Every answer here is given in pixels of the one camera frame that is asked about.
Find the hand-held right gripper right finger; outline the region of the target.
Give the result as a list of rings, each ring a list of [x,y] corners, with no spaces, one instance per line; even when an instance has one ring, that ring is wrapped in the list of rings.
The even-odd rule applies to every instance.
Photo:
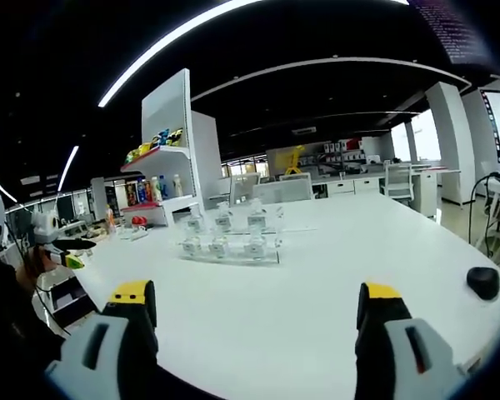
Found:
[[[390,286],[360,285],[354,351],[356,399],[448,399],[466,380],[451,346]]]

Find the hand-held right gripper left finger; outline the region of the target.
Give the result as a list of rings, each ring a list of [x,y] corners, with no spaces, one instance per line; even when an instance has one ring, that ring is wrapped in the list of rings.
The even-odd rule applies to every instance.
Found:
[[[155,286],[126,282],[62,344],[45,378],[65,399],[147,399],[157,368]]]

